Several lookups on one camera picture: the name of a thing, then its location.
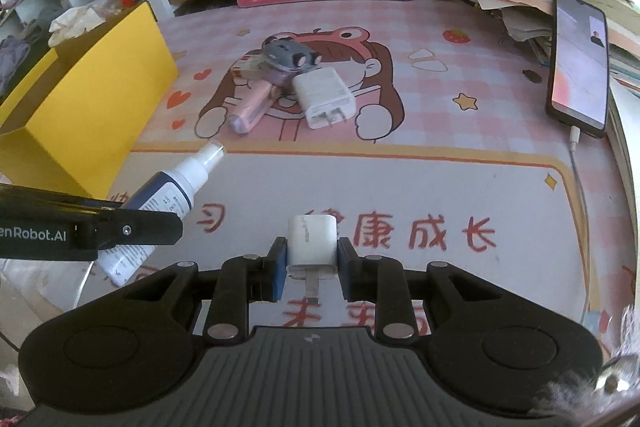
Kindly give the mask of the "white blue spray bottle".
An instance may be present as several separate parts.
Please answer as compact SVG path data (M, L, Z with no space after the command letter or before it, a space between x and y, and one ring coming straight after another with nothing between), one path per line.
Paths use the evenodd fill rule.
M173 169L161 170L143 184L124 204L128 210L171 212L180 219L193 208L194 196L205 186L209 175L224 158L224 146L208 141ZM101 251L96 264L116 286L124 286L148 259L160 242L122 245Z

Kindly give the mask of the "pink tube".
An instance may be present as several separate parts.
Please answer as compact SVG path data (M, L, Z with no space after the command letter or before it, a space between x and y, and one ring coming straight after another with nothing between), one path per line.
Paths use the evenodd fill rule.
M273 106L281 95L281 88L268 82L257 80L235 106L229 116L229 126L238 135L248 134Z

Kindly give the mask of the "tissue pack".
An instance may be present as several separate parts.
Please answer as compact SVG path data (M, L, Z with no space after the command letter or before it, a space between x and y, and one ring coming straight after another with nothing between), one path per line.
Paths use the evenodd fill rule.
M92 31L105 22L90 6L74 7L55 18L50 26L48 45L50 48Z

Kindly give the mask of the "yellow cardboard box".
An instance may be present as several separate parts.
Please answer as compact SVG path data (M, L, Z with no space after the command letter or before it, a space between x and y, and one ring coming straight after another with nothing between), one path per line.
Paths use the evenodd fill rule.
M177 76L145 4L50 49L2 103L2 175L105 198Z

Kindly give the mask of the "small white charger cube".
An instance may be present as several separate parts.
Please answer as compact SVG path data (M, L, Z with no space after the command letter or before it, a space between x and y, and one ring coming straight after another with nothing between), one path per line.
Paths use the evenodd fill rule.
M298 215L288 221L288 276L305 284L307 303L319 303L320 281L337 273L337 220L332 215Z

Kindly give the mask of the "black smartphone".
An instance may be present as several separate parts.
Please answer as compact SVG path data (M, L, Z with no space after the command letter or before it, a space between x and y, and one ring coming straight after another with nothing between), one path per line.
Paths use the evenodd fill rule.
M610 58L605 13L583 0L552 0L546 113L602 138L608 124Z

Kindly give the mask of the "grey toy car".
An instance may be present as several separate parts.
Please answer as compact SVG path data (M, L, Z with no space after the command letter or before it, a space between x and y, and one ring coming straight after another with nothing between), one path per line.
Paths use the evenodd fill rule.
M262 56L273 68L283 72L306 72L316 68L322 55L291 37L270 38L262 44Z

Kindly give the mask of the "pink cartoon desk mat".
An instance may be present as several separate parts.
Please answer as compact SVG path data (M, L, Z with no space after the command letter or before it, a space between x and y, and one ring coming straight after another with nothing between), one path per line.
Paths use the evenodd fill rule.
M462 2L311 2L201 11L160 29L179 77L108 195L128 200L207 137L227 154L182 240L141 275L262 254L292 216L329 214L363 255L411 269L450 261L612 343L634 298L634 240L611 147L570 144L544 112L546 70L499 20ZM279 33L355 89L351 120L312 130L277 106L248 135L232 132L232 101L250 86L228 69Z

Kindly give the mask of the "large white wall charger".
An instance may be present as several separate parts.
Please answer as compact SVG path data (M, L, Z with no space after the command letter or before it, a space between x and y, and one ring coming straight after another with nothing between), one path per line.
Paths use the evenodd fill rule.
M355 95L333 68L296 75L293 88L310 129L331 127L356 114Z

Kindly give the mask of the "small pink white box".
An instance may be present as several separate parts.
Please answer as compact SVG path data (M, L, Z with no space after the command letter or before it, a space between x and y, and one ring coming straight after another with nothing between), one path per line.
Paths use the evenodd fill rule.
M264 63L262 54L243 54L231 65L230 73L235 80L262 80Z

